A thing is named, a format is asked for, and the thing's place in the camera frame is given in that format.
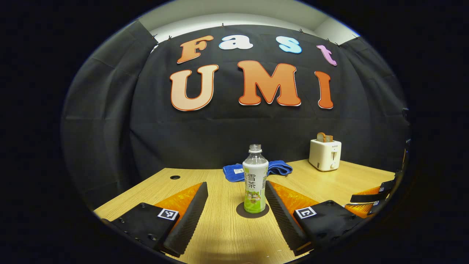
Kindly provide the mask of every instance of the white letter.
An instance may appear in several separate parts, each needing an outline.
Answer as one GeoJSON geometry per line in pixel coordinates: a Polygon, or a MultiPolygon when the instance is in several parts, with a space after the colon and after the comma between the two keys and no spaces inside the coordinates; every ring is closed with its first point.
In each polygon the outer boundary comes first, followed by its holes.
{"type": "Polygon", "coordinates": [[[218,45],[221,49],[249,49],[254,45],[249,43],[249,38],[244,35],[231,35],[221,39],[223,42],[218,45]]]}

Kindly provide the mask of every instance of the black backdrop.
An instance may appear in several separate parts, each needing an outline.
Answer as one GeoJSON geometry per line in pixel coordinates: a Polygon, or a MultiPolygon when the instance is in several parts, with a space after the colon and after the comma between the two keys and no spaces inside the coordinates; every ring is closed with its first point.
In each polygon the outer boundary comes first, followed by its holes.
{"type": "Polygon", "coordinates": [[[338,47],[299,31],[260,25],[215,27],[155,45],[137,21],[113,35],[79,70],[62,117],[62,144],[70,173],[93,208],[165,167],[216,169],[240,163],[249,144],[263,145],[269,160],[306,159],[309,141],[325,132],[342,142],[341,159],[394,171],[400,167],[408,127],[401,109],[402,89],[391,69],[364,40],[338,47]],[[222,50],[221,39],[245,35],[253,48],[222,50]],[[206,35],[202,55],[177,64],[180,44],[206,35]],[[286,53],[275,38],[297,39],[303,51],[286,53]],[[316,45],[332,52],[330,65],[316,45]],[[285,107],[264,99],[243,106],[243,72],[237,64],[254,60],[271,75],[277,64],[296,67],[302,103],[285,107]],[[197,69],[217,64],[211,102],[196,111],[179,111],[170,101],[177,71],[192,70],[187,96],[200,93],[197,69]],[[315,71],[331,77],[332,109],[318,106],[315,71]]]}
{"type": "Polygon", "coordinates": [[[377,53],[361,40],[342,47],[299,31],[273,26],[234,25],[203,29],[164,41],[150,54],[137,82],[131,111],[131,142],[141,177],[164,167],[217,169],[244,160],[249,144],[262,144],[268,160],[306,159],[311,139],[325,132],[342,142],[341,159],[394,171],[403,156],[407,124],[401,109],[405,99],[399,82],[377,53]],[[247,50],[218,47],[228,35],[245,35],[254,46],[247,50]],[[211,35],[207,47],[193,60],[177,64],[180,44],[211,35]],[[303,51],[286,53],[277,36],[295,38],[303,51]],[[332,52],[337,66],[329,64],[316,45],[332,52]],[[296,67],[298,107],[285,107],[262,99],[243,106],[243,71],[240,61],[261,63],[269,75],[277,64],[296,67]],[[187,96],[200,93],[197,69],[216,64],[211,102],[196,111],[180,111],[171,105],[171,80],[177,71],[191,70],[187,96]],[[315,71],[331,77],[332,109],[318,106],[319,82],[315,71]]]}

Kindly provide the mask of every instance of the white wall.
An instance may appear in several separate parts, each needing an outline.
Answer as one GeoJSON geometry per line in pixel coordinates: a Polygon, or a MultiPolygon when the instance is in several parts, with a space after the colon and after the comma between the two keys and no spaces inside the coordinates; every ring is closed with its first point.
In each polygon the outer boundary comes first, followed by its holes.
{"type": "Polygon", "coordinates": [[[332,17],[329,17],[317,28],[315,28],[314,32],[318,37],[322,39],[329,39],[331,42],[336,42],[339,45],[354,39],[355,36],[359,36],[353,30],[332,17]]]}
{"type": "Polygon", "coordinates": [[[224,13],[192,17],[156,28],[154,30],[151,30],[150,33],[152,35],[158,34],[155,39],[158,42],[162,42],[168,40],[168,36],[176,37],[200,29],[217,27],[221,26],[221,23],[223,23],[225,26],[251,24],[276,26],[292,30],[302,29],[305,33],[316,36],[316,33],[312,30],[299,26],[297,24],[289,23],[280,19],[267,16],[238,13],[224,13]]]}

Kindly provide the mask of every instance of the light blue letter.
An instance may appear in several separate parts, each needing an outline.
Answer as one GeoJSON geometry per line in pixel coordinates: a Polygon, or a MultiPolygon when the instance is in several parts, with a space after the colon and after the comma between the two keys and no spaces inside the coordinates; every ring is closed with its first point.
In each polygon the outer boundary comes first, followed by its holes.
{"type": "Polygon", "coordinates": [[[301,47],[299,46],[300,43],[296,39],[289,37],[277,37],[275,40],[280,43],[279,47],[281,50],[296,54],[301,53],[301,47]]]}

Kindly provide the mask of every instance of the white toaster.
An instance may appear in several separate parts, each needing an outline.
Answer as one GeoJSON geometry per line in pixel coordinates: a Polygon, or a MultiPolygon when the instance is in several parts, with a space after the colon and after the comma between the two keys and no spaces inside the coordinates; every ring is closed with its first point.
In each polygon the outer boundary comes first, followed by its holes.
{"type": "Polygon", "coordinates": [[[310,163],[320,171],[336,170],[340,163],[341,149],[342,143],[335,140],[332,142],[311,140],[310,163]]]}

